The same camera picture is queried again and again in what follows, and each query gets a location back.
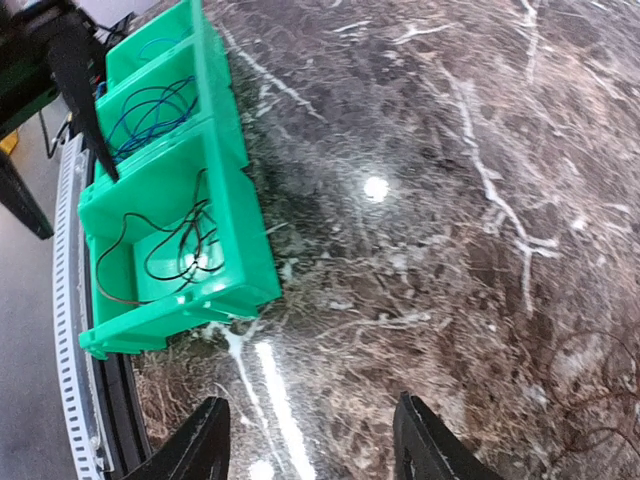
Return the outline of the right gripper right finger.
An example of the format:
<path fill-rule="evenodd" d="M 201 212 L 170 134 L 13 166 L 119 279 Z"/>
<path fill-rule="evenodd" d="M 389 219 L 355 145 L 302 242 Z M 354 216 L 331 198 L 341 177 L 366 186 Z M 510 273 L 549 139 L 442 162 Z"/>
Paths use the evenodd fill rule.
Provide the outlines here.
<path fill-rule="evenodd" d="M 393 417 L 396 479 L 502 480 L 417 396 L 402 392 Z"/>

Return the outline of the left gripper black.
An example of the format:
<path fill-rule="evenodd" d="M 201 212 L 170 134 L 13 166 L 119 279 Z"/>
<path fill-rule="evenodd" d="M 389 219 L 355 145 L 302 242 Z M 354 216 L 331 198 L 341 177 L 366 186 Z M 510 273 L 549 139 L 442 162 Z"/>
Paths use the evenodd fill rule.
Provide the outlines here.
<path fill-rule="evenodd" d="M 116 164 L 102 135 L 90 84 L 90 17 L 72 1 L 1 3 L 1 135 L 62 95 L 113 182 Z"/>

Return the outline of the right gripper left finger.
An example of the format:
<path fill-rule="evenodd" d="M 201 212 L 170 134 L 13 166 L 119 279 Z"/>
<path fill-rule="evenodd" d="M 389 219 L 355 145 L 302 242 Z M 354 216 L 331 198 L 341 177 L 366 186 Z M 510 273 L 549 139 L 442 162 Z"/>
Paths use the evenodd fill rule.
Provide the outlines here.
<path fill-rule="evenodd" d="M 230 422 L 229 402 L 207 397 L 164 446 L 125 480 L 227 479 Z"/>

